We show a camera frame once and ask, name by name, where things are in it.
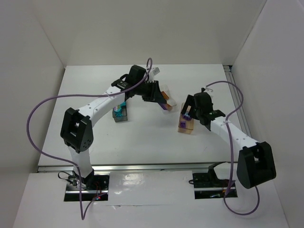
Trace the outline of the purple stepped lego brick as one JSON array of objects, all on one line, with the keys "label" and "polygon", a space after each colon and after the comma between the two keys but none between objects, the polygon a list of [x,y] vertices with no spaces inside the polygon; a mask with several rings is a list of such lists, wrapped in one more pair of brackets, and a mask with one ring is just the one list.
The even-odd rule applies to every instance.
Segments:
[{"label": "purple stepped lego brick", "polygon": [[167,110],[166,104],[159,104],[163,110]]}]

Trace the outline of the orange lego base plate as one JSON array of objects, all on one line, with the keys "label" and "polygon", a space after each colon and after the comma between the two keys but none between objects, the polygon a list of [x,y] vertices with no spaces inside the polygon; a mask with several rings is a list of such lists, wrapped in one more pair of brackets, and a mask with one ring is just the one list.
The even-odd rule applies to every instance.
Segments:
[{"label": "orange lego base plate", "polygon": [[171,110],[173,109],[173,107],[172,107],[171,105],[169,105],[169,104],[166,104],[166,109],[167,109],[168,111],[171,111]]}]

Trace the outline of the purple arch lego brick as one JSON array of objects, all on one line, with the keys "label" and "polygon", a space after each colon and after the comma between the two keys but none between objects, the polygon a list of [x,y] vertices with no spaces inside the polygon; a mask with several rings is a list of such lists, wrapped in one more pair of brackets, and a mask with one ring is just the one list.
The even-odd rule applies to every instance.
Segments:
[{"label": "purple arch lego brick", "polygon": [[185,120],[187,120],[187,121],[190,121],[192,119],[191,116],[190,116],[190,114],[189,114],[190,109],[191,109],[191,106],[188,105],[187,108],[186,108],[185,113],[182,114],[182,118],[185,119]]}]

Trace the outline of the teal stepped lego brick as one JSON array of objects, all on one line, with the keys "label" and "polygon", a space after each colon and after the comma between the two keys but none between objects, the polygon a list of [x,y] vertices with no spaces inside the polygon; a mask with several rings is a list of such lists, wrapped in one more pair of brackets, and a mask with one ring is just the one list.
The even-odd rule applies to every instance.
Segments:
[{"label": "teal stepped lego brick", "polygon": [[122,108],[122,113],[120,115],[116,115],[116,117],[127,116],[127,105],[126,105],[126,102],[121,103],[120,106]]}]

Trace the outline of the teal arch lego brick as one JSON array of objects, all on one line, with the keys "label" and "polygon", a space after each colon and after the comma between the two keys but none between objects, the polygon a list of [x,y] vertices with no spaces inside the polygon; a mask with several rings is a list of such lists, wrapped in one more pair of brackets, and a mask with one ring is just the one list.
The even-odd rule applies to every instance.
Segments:
[{"label": "teal arch lego brick", "polygon": [[114,107],[114,108],[113,108],[113,113],[114,113],[115,115],[120,115],[120,114],[122,113],[122,108],[121,108],[121,106],[118,105],[118,106]]}]

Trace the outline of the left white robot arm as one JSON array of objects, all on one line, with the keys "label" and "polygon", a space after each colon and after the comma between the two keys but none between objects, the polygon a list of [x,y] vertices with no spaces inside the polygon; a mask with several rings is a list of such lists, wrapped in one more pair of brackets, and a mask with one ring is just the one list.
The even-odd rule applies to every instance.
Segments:
[{"label": "left white robot arm", "polygon": [[154,79],[159,72],[157,67],[146,70],[133,65],[129,73],[111,83],[102,97],[81,108],[65,111],[60,136],[70,151],[73,175],[82,184],[89,186],[94,176],[89,148],[94,140],[93,127],[105,114],[135,95],[146,102],[167,103],[159,82]]}]

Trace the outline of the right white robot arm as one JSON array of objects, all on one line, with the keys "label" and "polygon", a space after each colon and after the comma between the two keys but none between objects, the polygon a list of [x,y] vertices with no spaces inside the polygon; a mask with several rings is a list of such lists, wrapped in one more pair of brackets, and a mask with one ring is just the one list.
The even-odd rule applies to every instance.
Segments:
[{"label": "right white robot arm", "polygon": [[237,178],[243,187],[250,189],[276,178],[270,144],[250,138],[228,122],[222,111],[213,109],[213,102],[208,93],[188,95],[181,114],[188,114],[225,142],[232,143],[233,154],[238,156]]}]

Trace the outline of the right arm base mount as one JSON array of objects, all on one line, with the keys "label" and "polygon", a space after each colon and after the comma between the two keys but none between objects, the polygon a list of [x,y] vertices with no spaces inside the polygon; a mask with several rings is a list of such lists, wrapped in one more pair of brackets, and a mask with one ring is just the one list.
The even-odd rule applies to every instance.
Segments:
[{"label": "right arm base mount", "polygon": [[195,172],[192,179],[188,181],[194,187],[194,197],[200,199],[224,198],[229,179],[219,179],[214,168],[218,163],[208,167],[205,172]]}]

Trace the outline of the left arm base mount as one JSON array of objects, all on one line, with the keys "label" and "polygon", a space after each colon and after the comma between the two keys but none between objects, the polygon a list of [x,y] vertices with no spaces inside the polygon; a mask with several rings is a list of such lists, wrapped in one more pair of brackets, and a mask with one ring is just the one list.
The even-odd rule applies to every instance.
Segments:
[{"label": "left arm base mount", "polygon": [[82,191],[83,201],[91,201],[95,197],[98,197],[96,198],[96,201],[108,201],[109,174],[95,175],[87,186],[85,184],[80,184],[74,175],[65,171],[60,171],[57,177],[66,181],[64,202],[79,201],[80,189]]}]

